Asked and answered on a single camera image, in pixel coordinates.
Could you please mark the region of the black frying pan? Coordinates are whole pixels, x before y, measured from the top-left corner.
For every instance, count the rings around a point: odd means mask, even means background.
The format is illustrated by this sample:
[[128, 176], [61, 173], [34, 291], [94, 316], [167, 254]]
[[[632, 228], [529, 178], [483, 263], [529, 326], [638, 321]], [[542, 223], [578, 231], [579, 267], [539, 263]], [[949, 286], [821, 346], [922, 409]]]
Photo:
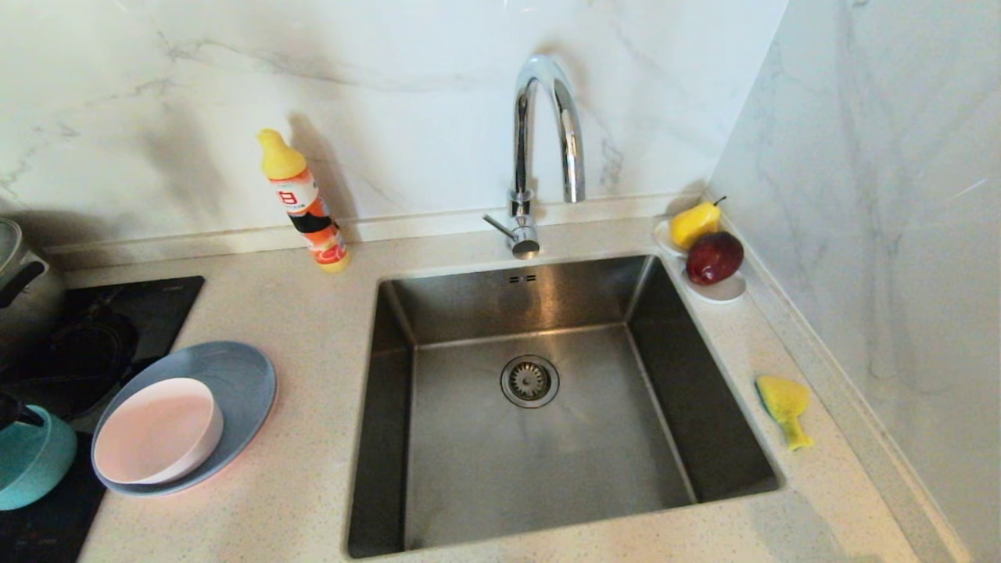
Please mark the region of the black frying pan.
[[0, 373], [0, 393], [73, 419], [123, 380], [137, 346], [138, 329], [121, 314], [66, 325], [45, 346]]

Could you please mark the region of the dark red apple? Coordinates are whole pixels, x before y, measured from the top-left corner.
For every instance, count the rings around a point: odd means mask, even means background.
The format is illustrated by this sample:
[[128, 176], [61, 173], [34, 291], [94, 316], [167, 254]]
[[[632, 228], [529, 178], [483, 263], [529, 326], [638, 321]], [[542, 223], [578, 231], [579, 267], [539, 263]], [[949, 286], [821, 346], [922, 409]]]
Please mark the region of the dark red apple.
[[715, 285], [733, 277], [743, 261], [743, 242], [729, 232], [720, 231], [701, 236], [690, 247], [685, 271], [696, 285]]

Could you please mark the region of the stainless steel sink basin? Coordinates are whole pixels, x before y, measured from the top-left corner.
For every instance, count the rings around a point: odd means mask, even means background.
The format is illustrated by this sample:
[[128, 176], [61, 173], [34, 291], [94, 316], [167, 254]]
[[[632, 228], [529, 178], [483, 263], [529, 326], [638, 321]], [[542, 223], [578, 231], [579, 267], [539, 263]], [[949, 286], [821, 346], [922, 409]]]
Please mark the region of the stainless steel sink basin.
[[[560, 373], [516, 407], [521, 355]], [[346, 551], [447, 547], [776, 491], [654, 254], [378, 282]]]

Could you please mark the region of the yellow green sponge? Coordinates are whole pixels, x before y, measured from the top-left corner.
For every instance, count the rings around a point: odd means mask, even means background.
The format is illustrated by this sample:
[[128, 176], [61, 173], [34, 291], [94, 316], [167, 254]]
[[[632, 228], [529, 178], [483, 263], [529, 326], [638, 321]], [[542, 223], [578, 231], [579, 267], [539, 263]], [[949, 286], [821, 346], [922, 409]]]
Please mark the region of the yellow green sponge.
[[814, 439], [803, 430], [800, 416], [810, 405], [810, 393], [800, 382], [761, 375], [755, 380], [766, 413], [779, 425], [788, 449], [798, 451], [814, 446]]

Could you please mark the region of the black induction cooktop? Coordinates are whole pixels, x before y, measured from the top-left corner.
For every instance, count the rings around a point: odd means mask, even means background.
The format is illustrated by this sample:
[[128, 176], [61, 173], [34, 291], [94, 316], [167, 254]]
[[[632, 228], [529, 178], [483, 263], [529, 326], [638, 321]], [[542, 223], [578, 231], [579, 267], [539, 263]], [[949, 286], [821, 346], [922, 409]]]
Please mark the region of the black induction cooktop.
[[75, 459], [59, 484], [43, 498], [21, 509], [0, 511], [0, 563], [76, 563], [105, 496], [105, 486], [90, 460], [101, 414], [126, 382], [171, 351], [203, 284], [203, 277], [184, 277], [65, 292], [62, 314], [53, 331], [28, 353], [45, 346], [66, 325], [111, 313], [128, 317], [135, 324], [137, 349], [129, 373], [96, 406], [73, 419], [56, 416], [77, 434]]

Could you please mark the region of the orange white dish soap bottle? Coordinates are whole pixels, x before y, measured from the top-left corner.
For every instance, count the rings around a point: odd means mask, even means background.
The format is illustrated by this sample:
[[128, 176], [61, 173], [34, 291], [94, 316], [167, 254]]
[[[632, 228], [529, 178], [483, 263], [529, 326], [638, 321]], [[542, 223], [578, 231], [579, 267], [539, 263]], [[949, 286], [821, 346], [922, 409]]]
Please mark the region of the orange white dish soap bottle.
[[350, 264], [350, 251], [340, 227], [326, 206], [307, 158], [285, 142], [282, 133], [261, 129], [257, 141], [262, 150], [261, 167], [287, 217], [304, 239], [312, 260], [328, 272], [342, 271]]

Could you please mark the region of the yellow pear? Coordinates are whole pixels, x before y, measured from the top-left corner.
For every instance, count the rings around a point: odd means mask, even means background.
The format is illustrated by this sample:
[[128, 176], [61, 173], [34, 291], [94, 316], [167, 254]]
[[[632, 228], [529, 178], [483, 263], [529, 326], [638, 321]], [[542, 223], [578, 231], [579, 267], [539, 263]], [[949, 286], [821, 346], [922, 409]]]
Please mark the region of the yellow pear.
[[699, 203], [677, 214], [669, 224], [669, 238], [673, 245], [688, 250], [703, 235], [715, 234], [721, 221], [719, 204], [726, 199], [728, 197], [723, 196], [715, 202]]

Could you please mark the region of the pink bowl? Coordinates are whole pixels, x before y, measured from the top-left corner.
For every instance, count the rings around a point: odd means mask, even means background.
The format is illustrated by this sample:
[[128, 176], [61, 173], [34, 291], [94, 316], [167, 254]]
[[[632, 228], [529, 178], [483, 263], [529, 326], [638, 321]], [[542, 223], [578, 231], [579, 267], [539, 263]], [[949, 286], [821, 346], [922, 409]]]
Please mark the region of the pink bowl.
[[169, 378], [111, 410], [96, 437], [93, 462], [115, 484], [155, 485], [196, 470], [221, 441], [224, 418], [211, 389]]

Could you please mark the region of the round metal drain strainer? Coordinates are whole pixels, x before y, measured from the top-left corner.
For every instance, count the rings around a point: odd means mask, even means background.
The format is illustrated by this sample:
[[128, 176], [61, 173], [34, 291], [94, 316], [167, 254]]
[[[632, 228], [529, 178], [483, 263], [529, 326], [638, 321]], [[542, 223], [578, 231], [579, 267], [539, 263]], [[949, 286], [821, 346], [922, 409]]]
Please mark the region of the round metal drain strainer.
[[560, 391], [560, 373], [546, 357], [521, 355], [500, 371], [500, 392], [516, 407], [547, 406]]

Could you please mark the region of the steel cooking pot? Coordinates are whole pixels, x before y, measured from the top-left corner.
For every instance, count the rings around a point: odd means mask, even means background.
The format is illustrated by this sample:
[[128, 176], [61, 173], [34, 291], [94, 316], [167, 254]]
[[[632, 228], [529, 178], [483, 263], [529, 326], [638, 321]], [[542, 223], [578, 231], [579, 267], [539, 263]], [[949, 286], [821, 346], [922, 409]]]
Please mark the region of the steel cooking pot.
[[21, 225], [0, 217], [0, 371], [50, 335], [65, 291], [62, 272]]

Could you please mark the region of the teal bowl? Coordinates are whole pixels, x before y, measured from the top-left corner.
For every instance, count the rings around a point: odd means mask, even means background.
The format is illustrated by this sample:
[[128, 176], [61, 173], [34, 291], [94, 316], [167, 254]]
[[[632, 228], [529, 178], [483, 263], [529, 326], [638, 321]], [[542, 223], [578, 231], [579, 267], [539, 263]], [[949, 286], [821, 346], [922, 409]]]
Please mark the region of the teal bowl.
[[37, 405], [43, 425], [16, 421], [0, 431], [0, 511], [21, 509], [50, 492], [68, 473], [77, 453], [76, 432]]

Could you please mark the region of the blue grey plate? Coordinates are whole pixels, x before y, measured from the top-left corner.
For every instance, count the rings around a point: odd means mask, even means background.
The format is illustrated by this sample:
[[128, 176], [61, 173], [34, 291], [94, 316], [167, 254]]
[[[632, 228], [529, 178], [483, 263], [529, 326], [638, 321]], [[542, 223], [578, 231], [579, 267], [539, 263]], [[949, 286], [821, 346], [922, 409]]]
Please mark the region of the blue grey plate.
[[109, 418], [111, 410], [140, 389], [169, 378], [193, 378], [211, 389], [224, 418], [221, 441], [210, 455], [218, 457], [228, 455], [254, 438], [271, 413], [278, 391], [271, 360], [246, 343], [205, 342], [161, 357], [140, 371], [111, 399], [98, 421], [91, 445], [91, 462], [100, 480], [102, 477], [93, 462], [94, 446], [98, 431]]

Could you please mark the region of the small white fruit dish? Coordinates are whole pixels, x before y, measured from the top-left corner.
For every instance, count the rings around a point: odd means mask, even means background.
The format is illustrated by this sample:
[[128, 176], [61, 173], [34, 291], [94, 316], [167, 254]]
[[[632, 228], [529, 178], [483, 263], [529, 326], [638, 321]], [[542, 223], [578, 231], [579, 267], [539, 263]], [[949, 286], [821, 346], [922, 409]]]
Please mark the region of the small white fruit dish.
[[740, 271], [737, 271], [733, 277], [715, 285], [705, 286], [691, 282], [686, 270], [687, 252], [673, 243], [671, 235], [669, 235], [668, 220], [661, 220], [654, 226], [653, 239], [661, 247], [661, 250], [673, 258], [680, 270], [680, 278], [694, 298], [711, 304], [735, 303], [746, 292], [746, 279]]

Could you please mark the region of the chrome gooseneck faucet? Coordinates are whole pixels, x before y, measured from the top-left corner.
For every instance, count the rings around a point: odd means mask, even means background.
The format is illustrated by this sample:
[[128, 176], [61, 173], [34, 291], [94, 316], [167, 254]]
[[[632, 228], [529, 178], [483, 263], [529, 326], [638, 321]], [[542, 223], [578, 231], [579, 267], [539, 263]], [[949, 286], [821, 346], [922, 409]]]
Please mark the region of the chrome gooseneck faucet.
[[535, 192], [529, 188], [529, 157], [532, 141], [533, 103], [537, 91], [547, 93], [555, 116], [560, 139], [562, 198], [566, 203], [582, 203], [587, 198], [585, 142], [578, 104], [572, 93], [571, 79], [557, 58], [550, 54], [530, 56], [516, 76], [514, 110], [514, 177], [508, 193], [508, 216], [511, 225], [483, 214], [483, 220], [505, 237], [512, 256], [519, 260], [539, 256], [539, 235], [533, 217]]

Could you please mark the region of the pink plate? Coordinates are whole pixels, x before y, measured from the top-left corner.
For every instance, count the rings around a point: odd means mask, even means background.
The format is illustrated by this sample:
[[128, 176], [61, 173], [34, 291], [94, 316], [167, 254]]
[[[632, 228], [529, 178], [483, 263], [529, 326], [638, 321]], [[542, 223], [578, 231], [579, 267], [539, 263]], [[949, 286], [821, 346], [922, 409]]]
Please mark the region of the pink plate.
[[214, 483], [219, 478], [230, 473], [242, 463], [248, 452], [253, 451], [258, 442], [260, 442], [260, 436], [252, 438], [237, 450], [223, 457], [212, 455], [203, 466], [199, 466], [196, 470], [179, 479], [165, 483], [126, 485], [112, 483], [103, 477], [101, 480], [107, 489], [111, 489], [112, 492], [125, 495], [126, 497], [156, 498], [185, 494], [192, 492], [198, 487]]

